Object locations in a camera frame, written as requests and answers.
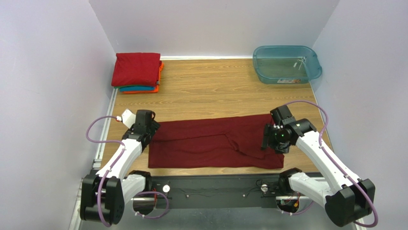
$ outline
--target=blue plastic bin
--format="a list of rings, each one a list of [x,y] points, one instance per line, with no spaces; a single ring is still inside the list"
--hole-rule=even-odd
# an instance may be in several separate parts
[[[261,46],[252,60],[265,84],[308,83],[322,74],[317,54],[306,46]]]

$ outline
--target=red cloth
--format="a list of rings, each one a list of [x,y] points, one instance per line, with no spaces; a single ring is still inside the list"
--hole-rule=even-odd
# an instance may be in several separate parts
[[[271,115],[160,122],[149,145],[149,168],[283,168],[283,154],[261,150]]]
[[[144,85],[155,87],[159,80],[160,54],[119,53],[116,54],[112,86]]]

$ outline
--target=table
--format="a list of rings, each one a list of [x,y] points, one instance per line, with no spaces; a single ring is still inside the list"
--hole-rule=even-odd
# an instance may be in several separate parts
[[[258,80],[252,59],[165,60],[158,93],[122,94],[118,92],[113,115],[128,108],[133,112],[148,109],[156,113],[156,121],[193,120],[267,114],[290,101],[316,102],[310,84],[267,85]],[[307,118],[320,130],[323,127],[317,108],[306,103],[289,105],[297,118]],[[121,139],[126,127],[111,122],[107,139]],[[327,134],[324,141],[330,146]],[[105,145],[102,166],[118,149],[118,144]],[[215,175],[280,173],[296,167],[304,172],[318,172],[312,161],[296,146],[285,154],[284,167],[277,170],[256,167],[150,169],[147,166],[148,148],[129,171],[141,170],[160,175]]]

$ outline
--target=white wall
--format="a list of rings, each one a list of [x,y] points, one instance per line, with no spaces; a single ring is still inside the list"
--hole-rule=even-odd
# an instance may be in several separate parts
[[[324,72],[312,86],[331,143],[376,185],[377,229],[408,224],[407,22],[406,0],[342,0],[313,46]]]
[[[0,229],[67,229],[114,51],[85,0],[1,1],[0,31]]]
[[[115,52],[251,56],[311,47],[339,0],[90,0]]]

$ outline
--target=maroon fabric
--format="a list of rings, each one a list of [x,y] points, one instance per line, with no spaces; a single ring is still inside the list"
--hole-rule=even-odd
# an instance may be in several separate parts
[[[119,53],[116,54],[112,86],[157,85],[159,80],[160,54],[156,53]]]
[[[160,122],[149,144],[149,168],[283,168],[283,154],[261,150],[271,115]]]

